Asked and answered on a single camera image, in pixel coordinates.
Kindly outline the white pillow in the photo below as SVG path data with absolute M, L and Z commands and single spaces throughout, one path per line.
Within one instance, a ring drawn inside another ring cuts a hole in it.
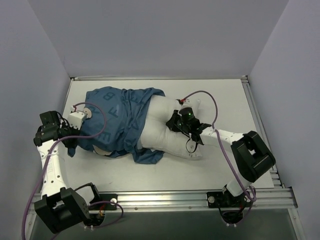
M 169 130 L 166 122 L 174 110 L 181 110 L 177 100 L 153 95 L 150 99 L 144 128 L 139 144 L 145 149 L 162 151 L 184 159 L 200 159 L 200 149 L 194 150 L 196 143 L 180 132 Z

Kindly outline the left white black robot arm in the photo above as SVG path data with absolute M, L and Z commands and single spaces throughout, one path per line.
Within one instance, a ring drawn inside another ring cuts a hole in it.
M 93 228 L 99 221 L 90 210 L 100 206 L 101 197 L 93 183 L 85 186 L 91 191 L 82 197 L 67 186 L 63 176 L 61 153 L 77 147 L 76 137 L 80 135 L 82 123 L 87 118 L 84 111 L 75 110 L 67 118 L 57 111 L 40 114 L 42 125 L 38 128 L 33 142 L 41 157 L 42 189 L 41 199 L 34 203 L 38 217 L 53 234 L 83 223 Z

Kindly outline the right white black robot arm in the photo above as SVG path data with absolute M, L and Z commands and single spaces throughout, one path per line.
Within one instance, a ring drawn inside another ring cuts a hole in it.
M 222 193 L 223 203 L 227 206 L 238 203 L 241 194 L 248 195 L 247 190 L 253 190 L 252 184 L 276 164 L 275 157 L 257 132 L 234 133 L 217 129 L 213 123 L 201 123 L 190 107 L 175 110 L 166 126 L 187 136 L 197 146 L 221 149 L 234 176 Z

